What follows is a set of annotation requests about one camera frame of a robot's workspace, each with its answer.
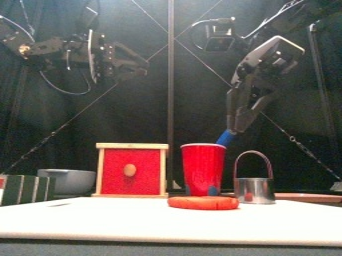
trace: red cup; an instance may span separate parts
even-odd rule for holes
[[[189,196],[217,196],[225,165],[226,147],[210,143],[192,143],[181,147],[186,194]]]

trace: red box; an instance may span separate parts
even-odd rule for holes
[[[94,196],[166,196],[168,144],[97,143],[99,166]]]

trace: metal bucket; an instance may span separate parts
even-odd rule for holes
[[[269,178],[238,178],[238,161],[246,154],[257,154],[261,156],[268,165]],[[246,204],[274,204],[274,181],[273,167],[269,158],[256,150],[244,152],[234,163],[234,193],[241,203]]]

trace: black background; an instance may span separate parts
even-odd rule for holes
[[[38,42],[53,36],[69,37],[75,33],[75,20],[85,2],[25,1]],[[98,142],[169,143],[169,1],[99,2],[98,31],[106,34],[109,42],[124,43],[150,60],[149,75],[121,83],[29,159],[13,168],[11,173],[37,174],[41,168],[97,171]],[[242,58],[236,51],[213,54],[196,49],[190,44],[189,27],[198,20],[234,16],[238,34],[248,35],[285,3],[281,0],[176,1],[174,163],[169,172],[173,171],[181,186],[184,174],[180,147],[185,143],[214,143],[225,131],[226,93],[230,89],[225,81],[230,81]],[[3,1],[0,15],[29,29],[19,1]],[[289,40],[307,49],[307,55],[285,78],[287,93],[269,105],[265,113],[342,176],[339,150],[342,134],[341,15],[329,17],[321,23],[320,54],[337,148],[332,145],[332,134],[328,132],[307,28],[287,35]],[[37,70],[27,67],[3,45],[0,54],[0,168],[5,171],[114,84],[93,85],[91,92],[85,96],[61,94],[47,85]],[[69,91],[81,92],[87,87],[78,70],[51,71],[49,78]],[[333,185],[335,177],[261,115],[228,148],[224,188],[233,188],[233,163],[237,156],[250,149],[260,150],[270,158],[278,190],[328,190]],[[250,176],[265,175],[261,159],[249,156],[241,171]]]

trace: table surface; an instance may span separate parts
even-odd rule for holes
[[[198,211],[161,198],[81,197],[0,208],[0,238],[342,247],[342,208],[281,200]]]

